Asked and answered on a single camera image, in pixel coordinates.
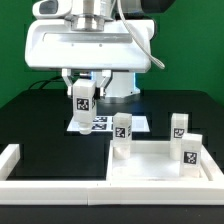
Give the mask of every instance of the white block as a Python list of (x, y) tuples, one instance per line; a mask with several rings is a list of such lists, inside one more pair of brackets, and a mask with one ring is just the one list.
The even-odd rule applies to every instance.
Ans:
[(113, 118), (114, 157), (128, 159), (131, 153), (132, 115), (117, 113)]
[(182, 137), (180, 175), (200, 177), (202, 135), (185, 133)]
[(84, 135), (91, 133), (96, 117), (95, 90), (96, 83), (92, 80), (79, 79), (73, 85), (73, 119), (79, 123), (79, 131)]
[(172, 115), (171, 138), (170, 138), (170, 158), (180, 161), (181, 159), (181, 139), (184, 133), (188, 132), (188, 114)]

